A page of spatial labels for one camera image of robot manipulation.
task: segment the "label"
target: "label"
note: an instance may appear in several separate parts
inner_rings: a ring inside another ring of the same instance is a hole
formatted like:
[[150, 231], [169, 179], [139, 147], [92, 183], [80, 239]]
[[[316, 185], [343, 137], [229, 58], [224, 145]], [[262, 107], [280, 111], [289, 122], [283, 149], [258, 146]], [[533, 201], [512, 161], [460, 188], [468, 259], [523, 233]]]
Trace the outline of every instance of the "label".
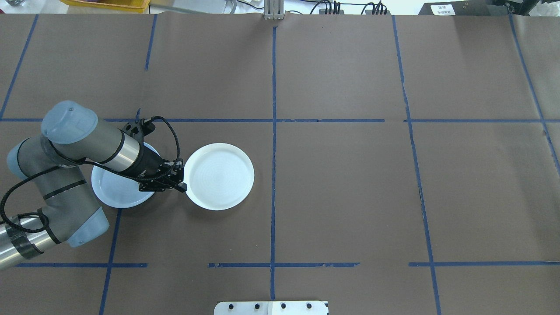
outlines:
[[450, 4], [437, 4], [435, 6], [430, 6], [432, 8], [433, 15], [455, 15], [455, 10]]

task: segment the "white mounting plate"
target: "white mounting plate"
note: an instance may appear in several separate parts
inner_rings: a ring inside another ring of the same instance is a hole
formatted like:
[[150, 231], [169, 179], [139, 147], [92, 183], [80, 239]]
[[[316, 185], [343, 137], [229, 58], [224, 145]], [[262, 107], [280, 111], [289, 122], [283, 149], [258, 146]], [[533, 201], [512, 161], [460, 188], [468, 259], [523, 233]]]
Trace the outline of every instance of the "white mounting plate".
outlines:
[[322, 301], [220, 302], [214, 315], [328, 315], [328, 305]]

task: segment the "yellow bin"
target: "yellow bin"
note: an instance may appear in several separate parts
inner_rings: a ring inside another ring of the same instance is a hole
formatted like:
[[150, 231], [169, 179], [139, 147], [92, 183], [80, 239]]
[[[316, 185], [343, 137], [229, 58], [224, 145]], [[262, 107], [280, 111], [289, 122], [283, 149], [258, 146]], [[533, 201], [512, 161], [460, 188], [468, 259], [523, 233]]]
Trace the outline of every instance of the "yellow bin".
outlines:
[[80, 0], [60, 0], [69, 6], [91, 7], [100, 9], [112, 9], [129, 12], [142, 13], [148, 7], [150, 0], [100, 0], [99, 2], [89, 2]]

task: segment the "metal stand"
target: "metal stand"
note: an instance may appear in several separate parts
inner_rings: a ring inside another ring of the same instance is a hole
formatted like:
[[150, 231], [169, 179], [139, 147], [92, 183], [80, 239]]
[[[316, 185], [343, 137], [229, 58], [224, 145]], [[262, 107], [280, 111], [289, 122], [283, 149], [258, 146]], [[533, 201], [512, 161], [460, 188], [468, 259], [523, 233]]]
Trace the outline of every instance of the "metal stand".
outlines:
[[264, 0], [264, 19], [283, 20], [284, 0]]

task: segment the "metal cylinder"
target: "metal cylinder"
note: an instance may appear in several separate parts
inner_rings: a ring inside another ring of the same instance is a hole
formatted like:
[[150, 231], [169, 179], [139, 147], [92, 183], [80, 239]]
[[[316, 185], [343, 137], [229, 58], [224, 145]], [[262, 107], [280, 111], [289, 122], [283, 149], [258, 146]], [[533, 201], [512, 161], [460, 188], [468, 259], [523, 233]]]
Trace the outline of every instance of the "metal cylinder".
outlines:
[[[21, 219], [11, 218], [15, 223], [28, 229], [38, 229], [42, 226], [38, 217]], [[0, 225], [0, 270], [15, 266], [24, 260], [32, 259], [45, 250], [55, 246], [56, 242], [45, 230], [39, 233], [25, 233], [10, 227]]]

